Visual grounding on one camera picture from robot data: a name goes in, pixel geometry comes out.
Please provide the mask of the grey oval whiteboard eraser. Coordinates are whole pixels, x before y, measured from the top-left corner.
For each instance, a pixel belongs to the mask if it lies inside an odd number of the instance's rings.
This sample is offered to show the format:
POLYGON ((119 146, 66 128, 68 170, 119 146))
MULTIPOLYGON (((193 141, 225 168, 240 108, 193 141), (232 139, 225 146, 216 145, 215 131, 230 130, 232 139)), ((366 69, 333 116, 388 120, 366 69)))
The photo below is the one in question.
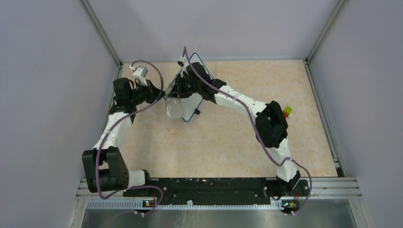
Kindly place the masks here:
POLYGON ((183 108, 181 99, 174 92, 174 83, 170 83, 165 91, 165 110, 171 119, 181 119, 183 117, 183 108))

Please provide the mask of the blue framed small whiteboard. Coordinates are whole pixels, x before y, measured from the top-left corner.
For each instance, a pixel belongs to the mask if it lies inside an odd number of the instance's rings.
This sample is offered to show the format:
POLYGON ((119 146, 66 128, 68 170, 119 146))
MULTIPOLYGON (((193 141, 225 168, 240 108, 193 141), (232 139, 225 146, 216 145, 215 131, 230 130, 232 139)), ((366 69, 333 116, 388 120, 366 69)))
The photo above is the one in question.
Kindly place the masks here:
MULTIPOLYGON (((189 63, 199 62, 200 64, 202 64, 204 66, 205 70, 210 75, 209 70, 205 66, 204 62, 201 60, 201 58, 198 55, 198 53, 195 52, 195 53, 191 54, 190 57, 188 58, 188 61, 189 61, 189 63)), ((172 80, 171 83, 174 83, 176 76, 179 73, 181 73, 182 71, 185 71, 185 69, 186 69, 186 67, 181 67, 181 70, 175 75, 175 77, 174 77, 174 79, 172 80)), ((203 101, 203 99, 199 94, 193 94, 189 98, 181 99, 182 108, 183 108, 183 117, 182 117, 182 119, 185 122, 189 122, 194 114, 199 114, 200 113, 200 111, 198 110, 198 107, 200 106, 202 101, 203 101)))

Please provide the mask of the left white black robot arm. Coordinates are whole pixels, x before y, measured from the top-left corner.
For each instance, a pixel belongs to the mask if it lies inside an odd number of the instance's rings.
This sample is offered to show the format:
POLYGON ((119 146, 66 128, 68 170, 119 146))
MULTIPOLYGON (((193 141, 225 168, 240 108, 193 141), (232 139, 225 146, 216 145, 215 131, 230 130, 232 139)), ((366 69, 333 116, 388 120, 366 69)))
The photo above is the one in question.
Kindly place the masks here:
POLYGON ((137 106, 153 104, 162 98, 164 92, 148 79, 141 82, 139 79, 120 78, 113 82, 113 86, 114 103, 109 110, 106 128, 93 148, 82 154, 87 186, 92 193, 134 186, 140 196, 147 196, 153 188, 146 179, 147 171, 128 170, 119 147, 138 113, 137 106))

